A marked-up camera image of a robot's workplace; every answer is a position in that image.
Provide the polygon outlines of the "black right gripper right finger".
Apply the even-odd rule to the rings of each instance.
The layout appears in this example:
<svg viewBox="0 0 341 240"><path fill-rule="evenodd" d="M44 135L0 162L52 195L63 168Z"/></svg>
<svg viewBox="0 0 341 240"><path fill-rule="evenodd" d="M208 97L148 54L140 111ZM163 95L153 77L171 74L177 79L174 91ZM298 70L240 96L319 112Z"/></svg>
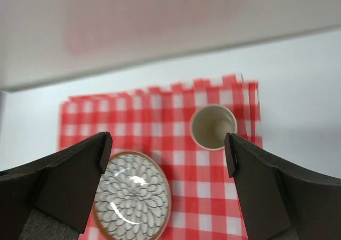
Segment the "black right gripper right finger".
<svg viewBox="0 0 341 240"><path fill-rule="evenodd" d="M340 179L227 134L225 157L249 239L340 239Z"/></svg>

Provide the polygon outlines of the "beige cup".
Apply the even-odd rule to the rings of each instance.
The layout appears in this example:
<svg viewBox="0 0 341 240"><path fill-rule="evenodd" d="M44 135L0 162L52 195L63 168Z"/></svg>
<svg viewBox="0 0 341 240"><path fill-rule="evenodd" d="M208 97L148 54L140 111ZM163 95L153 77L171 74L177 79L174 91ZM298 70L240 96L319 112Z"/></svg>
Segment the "beige cup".
<svg viewBox="0 0 341 240"><path fill-rule="evenodd" d="M191 117L190 134L194 142L210 151L224 148L227 134L236 134L237 120L228 108L219 104L208 104L199 108Z"/></svg>

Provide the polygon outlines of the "red white checkered cloth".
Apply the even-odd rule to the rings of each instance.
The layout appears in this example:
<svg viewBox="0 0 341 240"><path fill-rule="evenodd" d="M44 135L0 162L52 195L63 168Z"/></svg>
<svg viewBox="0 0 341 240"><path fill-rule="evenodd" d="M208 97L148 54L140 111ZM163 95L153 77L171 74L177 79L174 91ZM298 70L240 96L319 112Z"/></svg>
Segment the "red white checkered cloth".
<svg viewBox="0 0 341 240"><path fill-rule="evenodd" d="M258 83L236 75L132 92L71 97L60 107L59 149L101 131L112 152L139 151L156 161L170 185L172 211L161 239L246 239L223 150L209 151L190 134L195 111L220 104L235 115L238 134L261 146Z"/></svg>

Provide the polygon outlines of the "floral patterned ceramic bowl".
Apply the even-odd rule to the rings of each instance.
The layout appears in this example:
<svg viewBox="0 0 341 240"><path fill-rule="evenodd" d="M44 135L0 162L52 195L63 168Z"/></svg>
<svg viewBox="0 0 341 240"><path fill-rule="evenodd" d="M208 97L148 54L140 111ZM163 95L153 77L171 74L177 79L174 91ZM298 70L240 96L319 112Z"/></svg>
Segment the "floral patterned ceramic bowl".
<svg viewBox="0 0 341 240"><path fill-rule="evenodd" d="M93 203L105 239L160 239L171 214L168 180L147 155L122 151L110 158Z"/></svg>

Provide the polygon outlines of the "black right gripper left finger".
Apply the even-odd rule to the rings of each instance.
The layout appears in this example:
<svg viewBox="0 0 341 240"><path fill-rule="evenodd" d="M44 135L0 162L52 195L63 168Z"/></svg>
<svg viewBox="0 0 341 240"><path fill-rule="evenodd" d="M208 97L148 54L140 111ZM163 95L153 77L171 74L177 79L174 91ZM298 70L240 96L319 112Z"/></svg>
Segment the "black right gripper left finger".
<svg viewBox="0 0 341 240"><path fill-rule="evenodd" d="M1 171L1 239L78 239L111 148L110 133L100 132Z"/></svg>

